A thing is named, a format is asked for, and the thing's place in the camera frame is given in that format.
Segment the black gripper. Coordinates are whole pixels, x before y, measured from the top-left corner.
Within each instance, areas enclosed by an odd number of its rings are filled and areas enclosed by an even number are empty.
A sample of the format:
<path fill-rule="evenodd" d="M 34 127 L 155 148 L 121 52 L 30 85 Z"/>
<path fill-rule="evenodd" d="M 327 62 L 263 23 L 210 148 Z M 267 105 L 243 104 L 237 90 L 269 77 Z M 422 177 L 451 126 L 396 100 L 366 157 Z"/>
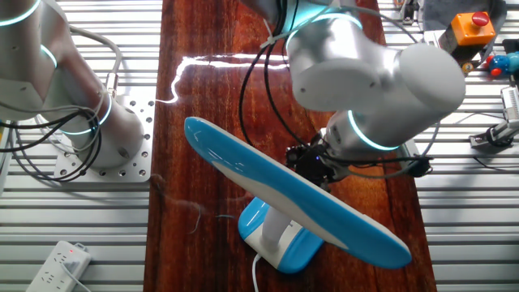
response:
<path fill-rule="evenodd" d="M 334 171 L 321 158 L 321 147 L 316 145 L 298 145 L 285 151 L 285 166 L 325 191 L 331 191 L 329 185 L 335 183 Z"/>

